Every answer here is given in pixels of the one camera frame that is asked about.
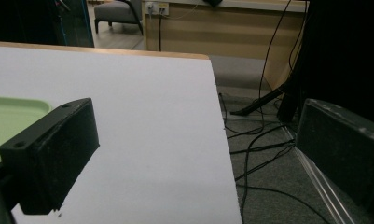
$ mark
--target screw hole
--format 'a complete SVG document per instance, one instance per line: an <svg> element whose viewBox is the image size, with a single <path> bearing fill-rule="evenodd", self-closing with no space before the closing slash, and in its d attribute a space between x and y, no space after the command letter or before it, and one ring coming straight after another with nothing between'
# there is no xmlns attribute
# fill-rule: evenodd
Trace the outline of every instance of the screw hole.
<svg viewBox="0 0 374 224"><path fill-rule="evenodd" d="M26 143L21 141L21 142L15 144L14 147L23 147L24 145L26 145Z"/></svg>

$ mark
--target electrical socket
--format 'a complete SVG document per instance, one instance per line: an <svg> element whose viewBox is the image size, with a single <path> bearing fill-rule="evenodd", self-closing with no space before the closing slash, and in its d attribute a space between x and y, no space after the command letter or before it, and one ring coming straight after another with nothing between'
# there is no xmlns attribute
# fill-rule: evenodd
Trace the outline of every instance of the electrical socket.
<svg viewBox="0 0 374 224"><path fill-rule="evenodd" d="M161 9L163 9L162 15L169 16L169 3L145 2L146 14L159 15Z"/></svg>

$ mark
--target tray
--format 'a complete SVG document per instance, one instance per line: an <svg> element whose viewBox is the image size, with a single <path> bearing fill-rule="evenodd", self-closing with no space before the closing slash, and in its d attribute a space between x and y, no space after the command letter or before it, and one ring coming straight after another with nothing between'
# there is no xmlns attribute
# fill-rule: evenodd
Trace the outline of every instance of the tray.
<svg viewBox="0 0 374 224"><path fill-rule="evenodd" d="M51 109L50 104L41 100L0 97L0 146Z"/></svg>

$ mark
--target gray chair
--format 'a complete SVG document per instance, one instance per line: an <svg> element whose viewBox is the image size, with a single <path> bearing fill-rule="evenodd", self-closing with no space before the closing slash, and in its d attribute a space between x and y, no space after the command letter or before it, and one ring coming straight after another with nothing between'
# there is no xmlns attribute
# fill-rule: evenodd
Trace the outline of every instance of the gray chair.
<svg viewBox="0 0 374 224"><path fill-rule="evenodd" d="M137 24L143 34L141 0L115 0L103 3L94 8L94 28L99 33L99 22L106 21L109 26L113 22Z"/></svg>

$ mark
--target white table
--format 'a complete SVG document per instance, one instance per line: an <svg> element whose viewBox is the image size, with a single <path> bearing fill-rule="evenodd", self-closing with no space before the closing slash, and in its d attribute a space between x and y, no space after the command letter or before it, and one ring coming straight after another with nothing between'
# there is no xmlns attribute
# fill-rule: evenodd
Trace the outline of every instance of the white table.
<svg viewBox="0 0 374 224"><path fill-rule="evenodd" d="M100 147L62 209L18 224L241 223L205 56L0 43L0 96L90 97Z"/></svg>

